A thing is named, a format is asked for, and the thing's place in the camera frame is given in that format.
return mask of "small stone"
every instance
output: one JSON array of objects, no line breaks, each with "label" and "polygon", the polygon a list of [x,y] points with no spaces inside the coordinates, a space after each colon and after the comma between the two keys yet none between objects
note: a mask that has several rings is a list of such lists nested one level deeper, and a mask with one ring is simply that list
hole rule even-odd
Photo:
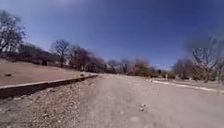
[{"label": "small stone", "polygon": [[74,103],[73,102],[69,102],[68,106],[73,106]]},{"label": "small stone", "polygon": [[8,74],[5,74],[5,76],[9,77],[9,76],[12,76],[12,74],[9,74],[9,73],[8,73]]},{"label": "small stone", "polygon": [[10,112],[10,111],[11,111],[11,109],[8,108],[8,109],[5,109],[4,112]]},{"label": "small stone", "polygon": [[49,88],[46,90],[47,92],[55,92],[55,90],[53,88]]},{"label": "small stone", "polygon": [[141,107],[146,107],[146,105],[145,105],[145,104],[141,104],[140,106],[141,106]]},{"label": "small stone", "polygon": [[49,116],[49,115],[46,114],[46,113],[44,113],[44,114],[42,115],[42,117],[43,117],[44,119],[46,119],[48,116]]},{"label": "small stone", "polygon": [[121,115],[124,115],[124,111],[123,111],[123,110],[121,110],[121,111],[120,111],[120,114],[121,114]]},{"label": "small stone", "polygon": [[143,107],[140,107],[139,108],[139,111],[144,111],[145,109]]},{"label": "small stone", "polygon": [[20,96],[21,99],[24,99],[25,97],[26,97],[26,95],[22,95],[22,96]]},{"label": "small stone", "polygon": [[58,120],[58,123],[60,124],[61,123],[61,120]]},{"label": "small stone", "polygon": [[21,100],[21,97],[15,97],[14,100]]}]

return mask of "sky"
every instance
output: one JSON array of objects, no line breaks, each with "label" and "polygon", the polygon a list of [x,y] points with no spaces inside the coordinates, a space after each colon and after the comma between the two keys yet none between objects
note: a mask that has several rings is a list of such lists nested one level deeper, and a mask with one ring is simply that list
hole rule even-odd
[{"label": "sky", "polygon": [[65,39],[108,59],[146,59],[170,69],[186,42],[223,33],[223,0],[0,0],[22,19],[26,42]]}]

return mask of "dry grass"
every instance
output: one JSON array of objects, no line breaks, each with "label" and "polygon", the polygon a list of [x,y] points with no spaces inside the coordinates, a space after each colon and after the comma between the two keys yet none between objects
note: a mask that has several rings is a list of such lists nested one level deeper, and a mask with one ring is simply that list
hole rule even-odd
[{"label": "dry grass", "polygon": [[0,86],[78,77],[81,73],[30,63],[0,62]]}]

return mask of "gravel road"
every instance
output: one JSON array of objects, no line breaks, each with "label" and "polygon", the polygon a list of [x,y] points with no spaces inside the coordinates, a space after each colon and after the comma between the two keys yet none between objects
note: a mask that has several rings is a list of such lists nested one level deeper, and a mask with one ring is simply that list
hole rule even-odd
[{"label": "gravel road", "polygon": [[25,127],[22,122],[34,128],[223,128],[223,108],[223,94],[101,75],[2,100],[0,122],[7,128]]}]

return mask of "concrete curb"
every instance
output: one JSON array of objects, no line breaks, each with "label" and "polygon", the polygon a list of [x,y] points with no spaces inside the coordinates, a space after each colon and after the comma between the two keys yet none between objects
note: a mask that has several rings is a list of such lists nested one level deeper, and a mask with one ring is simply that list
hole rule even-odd
[{"label": "concrete curb", "polygon": [[91,76],[84,76],[78,77],[73,79],[61,79],[61,80],[54,80],[54,81],[42,81],[42,82],[34,82],[34,83],[26,83],[26,84],[17,84],[17,85],[7,85],[7,86],[0,86],[0,99],[21,96],[21,95],[28,95],[40,90],[51,88],[51,87],[58,87],[61,85],[66,85],[74,82],[80,82],[89,78],[97,77],[97,75]]}]

